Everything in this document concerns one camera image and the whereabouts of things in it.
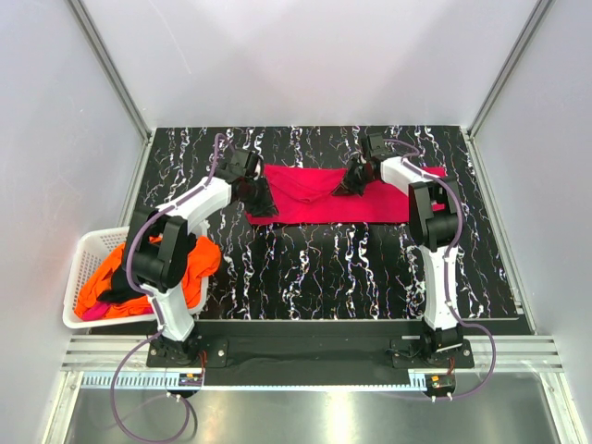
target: magenta towel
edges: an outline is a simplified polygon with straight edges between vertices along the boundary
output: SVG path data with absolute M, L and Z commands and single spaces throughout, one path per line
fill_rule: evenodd
M 424 168 L 428 173 L 446 176 L 442 167 Z M 345 168 L 317 169 L 265 166 L 279 215 L 247 219 L 254 225 L 356 223 L 400 224 L 409 221 L 409 199 L 392 185 L 375 180 L 366 186 L 364 196 L 333 196 Z

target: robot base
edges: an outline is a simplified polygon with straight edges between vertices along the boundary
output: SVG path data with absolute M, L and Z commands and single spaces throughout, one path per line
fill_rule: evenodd
M 225 338 L 202 338 L 194 328 L 182 342 L 160 337 L 150 343 L 147 367 L 191 367 L 204 364 L 209 368 L 226 366 L 228 341 Z
M 390 342 L 392 366 L 401 370 L 416 368 L 448 370 L 450 368 L 450 358 L 453 357 L 454 368 L 475 368 L 473 351 L 468 339 L 462 341 L 462 347 L 458 350 L 433 353 L 429 357 L 424 356 L 421 352 L 415 355 L 413 350 L 418 350 L 417 348 L 420 346 L 419 339 L 401 338 L 392 340 Z

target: white enclosure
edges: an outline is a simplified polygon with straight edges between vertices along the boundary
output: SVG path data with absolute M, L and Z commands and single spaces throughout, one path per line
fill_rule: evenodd
M 90 13 L 100 34 L 91 44 L 68 0 L 0 4 L 3 443 L 41 442 L 71 336 L 61 312 L 76 243 L 121 215 L 143 140 L 120 99 L 152 129 L 468 127 L 533 8 L 546 3 L 69 2 Z M 476 144 L 537 332 L 557 339 L 590 435 L 592 4 L 554 3 Z M 108 75 L 99 43 L 103 66 L 117 68 Z
M 538 331 L 558 343 L 592 433 L 592 4 L 556 2 L 478 133 Z
M 3 2 L 0 42 L 0 441 L 37 443 L 76 242 L 117 224 L 142 143 L 65 2 Z
M 151 127 L 469 125 L 536 0 L 85 0 Z

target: metal floor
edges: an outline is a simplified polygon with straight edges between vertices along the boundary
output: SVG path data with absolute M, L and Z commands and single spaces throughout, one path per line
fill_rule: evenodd
M 472 374 L 458 375 L 457 392 L 474 387 Z M 158 393 L 120 390 L 121 416 Z M 405 401 L 411 393 L 203 391 L 191 398 L 199 428 L 185 443 L 559 443 L 541 381 L 531 374 L 495 374 L 483 391 L 464 401 Z M 126 425 L 148 439 L 175 434 L 185 414 L 172 400 L 136 411 Z M 134 442 L 114 425 L 109 394 L 80 391 L 67 443 Z

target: white robotic arm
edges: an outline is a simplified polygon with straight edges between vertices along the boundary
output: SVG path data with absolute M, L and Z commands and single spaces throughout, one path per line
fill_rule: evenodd
M 380 163 L 380 177 L 400 191 L 409 195 L 409 186 L 414 183 L 430 183 L 429 173 L 418 174 L 409 168 L 409 161 L 403 157 L 391 157 Z M 425 267 L 425 322 L 430 328 L 443 330 L 455 328 L 458 324 L 446 303 L 444 289 L 444 253 L 448 245 L 437 247 L 435 251 L 420 245 Z M 456 295 L 456 254 L 458 247 L 449 252 L 448 284 L 449 294 Z M 451 299 L 452 308 L 458 312 L 456 298 Z
M 129 258 L 132 241 L 147 221 L 156 212 L 173 206 L 145 230 L 131 256 L 131 272 L 134 281 L 153 295 L 150 303 L 157 313 L 162 337 L 177 346 L 181 355 L 188 354 L 182 344 L 194 329 L 180 283 L 187 269 L 191 234 L 202 221 L 234 200 L 244 202 L 246 211 L 254 216 L 276 214 L 262 172 L 262 158 L 257 153 L 238 149 L 230 162 L 219 165 L 214 177 L 203 178 L 189 191 L 156 209 L 140 206 L 134 211 L 124 262 Z M 150 238 L 158 235 L 162 235 L 162 240 L 156 245 Z
M 417 243 L 425 267 L 425 314 L 422 349 L 426 358 L 436 353 L 459 350 L 463 345 L 463 333 L 452 314 L 457 311 L 456 255 L 458 248 L 449 249 L 458 228 L 456 205 L 434 176 L 411 164 L 404 157 L 394 156 L 386 148 L 380 134 L 362 139 L 363 152 L 353 157 L 335 195 L 364 193 L 365 186 L 373 180 L 382 180 L 409 196 L 409 228 Z M 452 192 L 458 195 L 455 178 L 440 178 Z M 434 204 L 444 204 L 435 210 Z M 446 281 L 448 281 L 447 300 Z
M 181 216 L 187 221 L 187 232 L 193 233 L 200 222 L 216 211 L 225 208 L 232 201 L 232 186 L 230 184 L 223 179 L 212 178 L 210 183 L 205 186 L 206 181 L 207 178 L 203 178 L 198 185 L 174 201 L 158 206 L 158 210 L 162 210 L 171 204 L 175 205 L 175 208 L 168 212 L 167 215 Z M 199 188 L 203 189 L 195 193 L 195 190 Z M 149 283 L 142 283 L 140 287 L 153 294 L 150 298 L 150 304 L 153 306 L 155 313 L 160 310 L 162 314 L 162 319 L 159 318 L 158 322 L 159 327 L 163 329 L 163 336 L 176 341 L 187 339 L 193 330 L 194 322 L 193 317 L 187 310 L 181 284 L 179 283 L 165 291 L 161 291 Z

